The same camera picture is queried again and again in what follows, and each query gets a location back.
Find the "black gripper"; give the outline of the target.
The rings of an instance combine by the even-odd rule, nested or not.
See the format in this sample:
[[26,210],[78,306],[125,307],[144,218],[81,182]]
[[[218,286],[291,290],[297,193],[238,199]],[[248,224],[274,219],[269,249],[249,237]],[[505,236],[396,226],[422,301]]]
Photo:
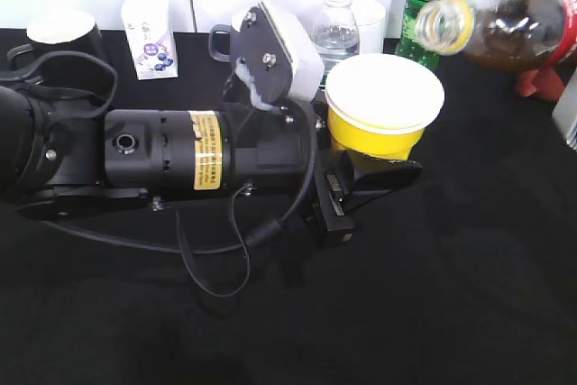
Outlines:
[[[323,245],[340,245],[353,237],[354,223],[333,207],[309,103],[284,100],[265,112],[251,105],[247,86],[228,82],[223,95],[223,186],[244,187],[257,195],[286,194],[288,209],[264,218],[244,240],[255,247],[279,234],[294,215],[301,215]],[[423,165],[413,160],[371,160],[347,175],[346,214],[373,200],[413,185]]]

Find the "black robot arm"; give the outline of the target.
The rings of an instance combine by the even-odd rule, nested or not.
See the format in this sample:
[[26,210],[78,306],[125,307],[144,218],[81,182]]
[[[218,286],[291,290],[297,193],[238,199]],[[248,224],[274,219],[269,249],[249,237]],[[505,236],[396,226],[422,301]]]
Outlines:
[[331,151],[308,103],[270,111],[109,109],[82,90],[23,84],[1,91],[1,198],[22,216],[69,219],[160,201],[288,195],[284,211],[243,237],[255,247],[301,214],[319,237],[345,241],[348,211],[406,188],[422,167]]

